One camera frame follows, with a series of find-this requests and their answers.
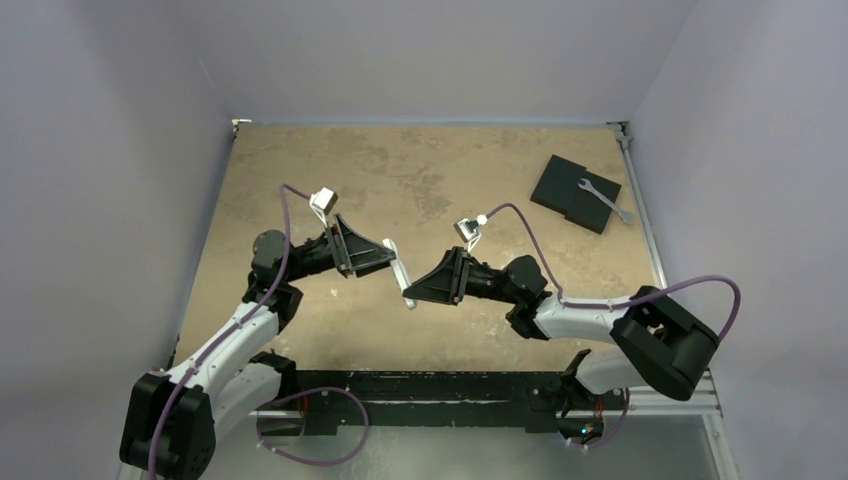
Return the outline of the white remote control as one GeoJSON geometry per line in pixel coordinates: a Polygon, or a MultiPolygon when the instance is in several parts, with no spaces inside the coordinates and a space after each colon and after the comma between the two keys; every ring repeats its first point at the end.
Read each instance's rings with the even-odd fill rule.
{"type": "Polygon", "coordinates": [[[392,268],[393,274],[395,276],[396,282],[401,292],[401,298],[406,304],[409,310],[414,310],[417,307],[417,301],[407,298],[404,294],[404,291],[411,285],[411,281],[407,272],[405,265],[403,264],[400,253],[397,248],[397,245],[391,238],[384,238],[382,240],[382,244],[384,247],[391,250],[394,254],[394,259],[389,262],[390,267],[392,268]]]}

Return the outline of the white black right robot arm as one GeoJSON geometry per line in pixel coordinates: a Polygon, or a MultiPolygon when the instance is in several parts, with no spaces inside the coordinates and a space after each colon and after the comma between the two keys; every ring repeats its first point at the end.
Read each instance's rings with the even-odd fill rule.
{"type": "Polygon", "coordinates": [[[564,399],[576,407],[616,388],[640,386],[687,401],[720,344],[710,327],[652,286],[630,297],[560,300],[530,255],[495,269],[454,247],[429,273],[405,282],[402,295],[445,305],[467,296],[507,303],[512,308],[506,319],[525,339],[607,344],[574,361],[561,381],[564,399]]]}

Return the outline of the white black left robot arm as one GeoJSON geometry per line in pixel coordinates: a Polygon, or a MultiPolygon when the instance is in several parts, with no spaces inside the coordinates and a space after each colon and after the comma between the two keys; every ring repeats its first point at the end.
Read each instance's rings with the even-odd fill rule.
{"type": "Polygon", "coordinates": [[[120,460],[164,479],[197,479],[216,445],[251,411],[292,405],[294,361],[263,351],[294,318],[303,298],[293,281],[336,270],[361,277],[400,267],[397,246],[370,240],[337,215],[315,239],[294,247],[268,230],[253,243],[248,288],[223,327],[194,354],[133,386],[120,460]]]}

